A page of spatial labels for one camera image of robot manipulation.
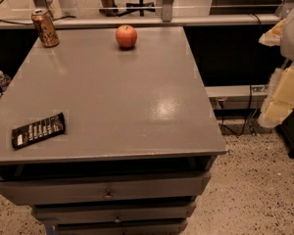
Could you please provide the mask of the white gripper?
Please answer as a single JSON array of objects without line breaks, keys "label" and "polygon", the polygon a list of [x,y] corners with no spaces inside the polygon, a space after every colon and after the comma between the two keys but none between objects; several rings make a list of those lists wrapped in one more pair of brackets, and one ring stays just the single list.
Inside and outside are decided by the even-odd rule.
[{"label": "white gripper", "polygon": [[[294,8],[286,20],[263,33],[259,39],[263,45],[280,45],[283,57],[294,61]],[[261,107],[258,124],[265,128],[275,128],[294,110],[294,63],[286,70],[276,69],[269,80],[268,96]]]}]

